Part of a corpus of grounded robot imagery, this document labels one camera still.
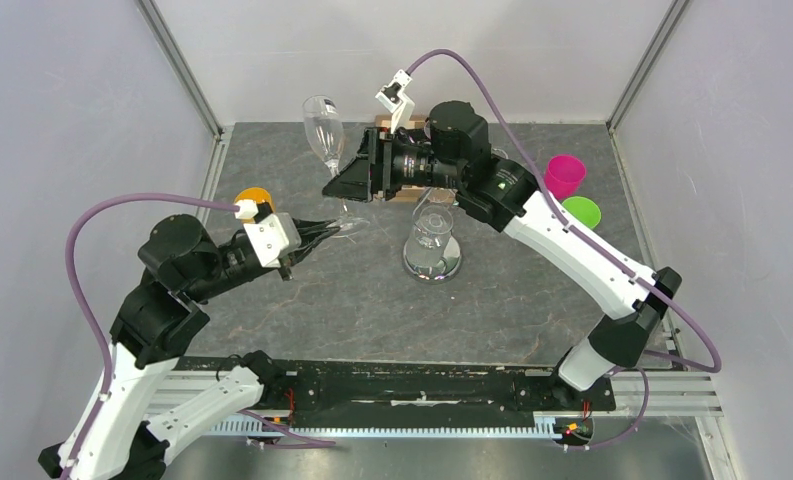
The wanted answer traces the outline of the chrome wine glass rack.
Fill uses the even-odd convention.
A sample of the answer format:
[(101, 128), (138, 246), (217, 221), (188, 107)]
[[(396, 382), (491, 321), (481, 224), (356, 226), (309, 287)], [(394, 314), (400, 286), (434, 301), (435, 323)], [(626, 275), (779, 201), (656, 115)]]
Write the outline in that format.
[(455, 237), (455, 212), (460, 209), (457, 191), (425, 188), (411, 215), (411, 230), (403, 244), (404, 270), (428, 284), (450, 281), (460, 273), (465, 256)]

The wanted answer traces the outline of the pink plastic wine glass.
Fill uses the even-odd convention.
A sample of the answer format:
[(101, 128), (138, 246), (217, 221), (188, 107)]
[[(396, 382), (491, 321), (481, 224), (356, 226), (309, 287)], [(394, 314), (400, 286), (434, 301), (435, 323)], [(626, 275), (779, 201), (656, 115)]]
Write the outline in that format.
[(547, 163), (544, 182), (548, 191), (558, 200), (571, 197), (587, 175), (586, 165), (572, 155), (558, 155)]

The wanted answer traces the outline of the orange plastic wine glass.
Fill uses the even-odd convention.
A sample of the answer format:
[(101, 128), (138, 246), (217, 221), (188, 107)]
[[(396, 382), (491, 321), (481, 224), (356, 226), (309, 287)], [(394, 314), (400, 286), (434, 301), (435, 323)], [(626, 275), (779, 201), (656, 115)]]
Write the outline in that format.
[(234, 199), (234, 204), (243, 201), (252, 201), (256, 205), (266, 204), (272, 211), (275, 211), (275, 204), (270, 193), (261, 187), (249, 187), (241, 191)]

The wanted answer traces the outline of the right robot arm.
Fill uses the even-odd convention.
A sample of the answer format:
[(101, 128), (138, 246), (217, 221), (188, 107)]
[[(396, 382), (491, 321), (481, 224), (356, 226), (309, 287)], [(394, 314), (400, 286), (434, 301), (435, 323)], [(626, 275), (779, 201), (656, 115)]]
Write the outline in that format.
[(639, 264), (563, 212), (533, 173), (493, 153), (487, 121), (467, 102), (436, 105), (425, 129), (366, 129), (356, 156), (322, 193), (370, 202), (390, 200), (405, 186), (454, 190), (469, 217), (542, 255), (600, 306), (602, 320), (549, 382), (563, 408), (578, 406), (614, 368), (637, 364), (682, 283), (675, 270)]

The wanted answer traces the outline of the clear wine glass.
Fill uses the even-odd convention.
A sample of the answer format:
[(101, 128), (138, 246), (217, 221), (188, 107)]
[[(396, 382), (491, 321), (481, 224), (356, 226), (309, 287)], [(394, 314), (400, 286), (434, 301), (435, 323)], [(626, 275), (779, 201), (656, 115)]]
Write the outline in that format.
[[(334, 101), (325, 95), (314, 95), (302, 104), (303, 124), (308, 144), (325, 164), (331, 177), (339, 173), (344, 151), (344, 126)], [(369, 221), (352, 214), (345, 200), (331, 198), (338, 211), (334, 225), (339, 228), (335, 237), (351, 237), (364, 230)]]

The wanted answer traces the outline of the green plastic wine glass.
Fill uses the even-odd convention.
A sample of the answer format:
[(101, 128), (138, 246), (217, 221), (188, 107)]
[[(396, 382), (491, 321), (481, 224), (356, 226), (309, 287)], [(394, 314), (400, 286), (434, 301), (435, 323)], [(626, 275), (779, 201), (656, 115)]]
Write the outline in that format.
[(601, 208), (590, 198), (571, 196), (562, 201), (562, 206), (587, 228), (595, 229), (602, 220)]

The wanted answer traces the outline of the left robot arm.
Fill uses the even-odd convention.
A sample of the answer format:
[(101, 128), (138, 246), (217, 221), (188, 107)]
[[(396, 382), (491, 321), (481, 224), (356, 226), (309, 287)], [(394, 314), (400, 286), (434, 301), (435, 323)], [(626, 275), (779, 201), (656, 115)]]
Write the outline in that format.
[(111, 327), (111, 365), (100, 378), (99, 395), (66, 441), (41, 451), (38, 461), (46, 474), (158, 479), (226, 417), (256, 404), (279, 405), (286, 373), (258, 350), (190, 400), (159, 415), (146, 413), (162, 381), (207, 325), (207, 301), (270, 273), (288, 279), (290, 268), (337, 230), (331, 220), (260, 215), (219, 245), (194, 216), (158, 223), (138, 252), (145, 267), (140, 283)]

